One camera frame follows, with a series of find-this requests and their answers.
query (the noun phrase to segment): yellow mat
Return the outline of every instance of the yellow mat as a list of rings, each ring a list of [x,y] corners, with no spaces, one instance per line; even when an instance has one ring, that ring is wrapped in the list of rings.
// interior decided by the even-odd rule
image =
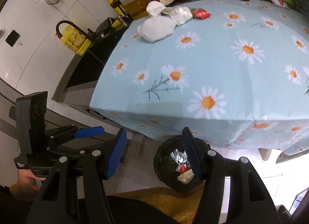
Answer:
[[[203,185],[187,193],[177,193],[169,188],[150,188],[115,196],[141,200],[172,217],[181,224],[191,224],[197,211],[203,191]]]

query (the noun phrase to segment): red label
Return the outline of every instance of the red label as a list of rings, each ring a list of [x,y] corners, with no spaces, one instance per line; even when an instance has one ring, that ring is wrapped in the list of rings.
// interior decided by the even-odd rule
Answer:
[[[194,18],[200,18],[200,19],[205,19],[205,18],[209,18],[211,16],[210,13],[208,13],[206,10],[204,9],[199,9],[193,12],[193,17]]]

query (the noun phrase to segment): red snack packet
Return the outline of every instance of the red snack packet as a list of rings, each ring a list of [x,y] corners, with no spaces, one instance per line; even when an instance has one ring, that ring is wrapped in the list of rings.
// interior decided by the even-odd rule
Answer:
[[[191,14],[194,18],[200,18],[200,19],[205,19],[209,18],[211,14],[207,12],[207,10],[204,10],[202,8],[189,8],[191,11]]]

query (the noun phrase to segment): human hand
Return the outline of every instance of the human hand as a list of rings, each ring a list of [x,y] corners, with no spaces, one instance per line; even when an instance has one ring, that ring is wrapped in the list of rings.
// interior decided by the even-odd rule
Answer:
[[[10,193],[13,198],[33,201],[39,188],[35,180],[45,180],[45,178],[36,177],[30,169],[19,169],[17,183],[10,187]]]
[[[32,189],[38,191],[39,188],[35,180],[45,180],[45,178],[36,177],[30,169],[19,169],[18,170],[18,180],[17,183],[25,186],[31,187]]]

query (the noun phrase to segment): aluminum foil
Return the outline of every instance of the aluminum foil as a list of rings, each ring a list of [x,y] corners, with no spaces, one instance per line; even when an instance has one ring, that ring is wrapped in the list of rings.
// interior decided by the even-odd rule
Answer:
[[[178,165],[185,164],[187,162],[186,151],[181,152],[178,149],[175,149],[171,152],[171,157]]]

